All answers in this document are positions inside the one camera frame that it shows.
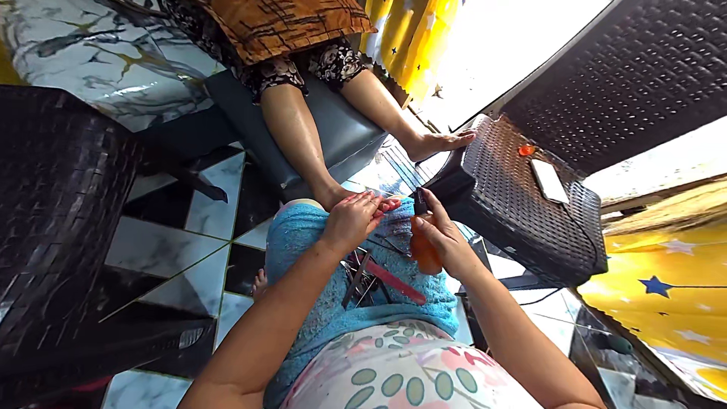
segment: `tile floor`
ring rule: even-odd
[[[252,280],[265,262],[265,236],[280,202],[237,146],[224,147],[200,161],[202,175],[227,192],[227,204],[213,202],[163,175],[137,179],[99,278],[103,302],[97,312],[112,317],[141,307],[173,310],[212,317],[217,331],[178,355],[114,376],[107,386],[89,395],[97,402],[105,390],[101,408],[175,408],[214,348],[252,305]],[[434,175],[445,158],[435,156],[414,169],[397,145],[388,141],[346,186],[410,194]],[[497,277],[523,273],[522,266],[474,231],[466,226],[460,229]],[[459,290],[456,280],[450,279],[447,286],[453,293]],[[525,303],[549,291],[513,295]],[[560,291],[524,308],[563,353],[569,354],[578,301]],[[472,343],[461,301],[455,313],[463,324],[457,338]],[[99,405],[89,407],[98,409]]]

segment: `yellow curtain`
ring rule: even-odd
[[[606,251],[609,271],[578,288],[583,299],[727,402],[727,223],[606,237]]]
[[[9,55],[2,41],[0,41],[0,84],[23,85],[23,80],[20,79],[10,63]]]
[[[367,0],[366,13],[379,29],[361,37],[373,58],[421,101],[433,92],[439,61],[461,0]]]

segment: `spray bottle nozzle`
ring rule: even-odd
[[[417,188],[414,192],[414,214],[425,215],[427,214],[427,210],[429,210],[429,206],[427,206],[427,202],[424,200],[424,191],[422,191],[422,188]]]

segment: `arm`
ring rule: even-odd
[[[372,218],[381,201],[361,193],[334,207],[319,241],[237,321],[178,409],[262,408],[265,387],[339,261],[381,220]]]
[[[434,194],[425,189],[425,198],[437,226],[422,221],[420,228],[437,249],[447,273],[467,288],[497,362],[546,409],[605,408],[593,385],[482,264]]]

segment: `blue towel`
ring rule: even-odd
[[[389,237],[398,248],[408,249],[406,242],[409,241],[409,235],[394,234],[410,231],[409,218],[414,214],[413,204],[410,198],[402,200],[401,207],[389,212],[369,238],[389,245],[376,235],[379,233]],[[318,240],[328,216],[327,212],[310,204],[295,204],[276,216],[268,230],[268,251],[265,256],[265,271],[271,285]],[[427,303],[418,306],[397,290],[389,289],[392,304],[380,301],[374,306],[354,309],[354,304],[351,303],[344,310],[341,301],[348,287],[348,279],[344,269],[339,266],[303,322],[295,343],[277,374],[268,384],[265,390],[265,408],[277,409],[305,366],[328,342],[340,335],[400,319],[421,319],[452,336],[457,331],[457,318],[452,314],[457,301],[444,284],[444,273],[426,276],[418,272],[416,262],[392,250],[371,242],[364,242],[361,247],[371,250],[371,255],[379,265],[424,294]]]

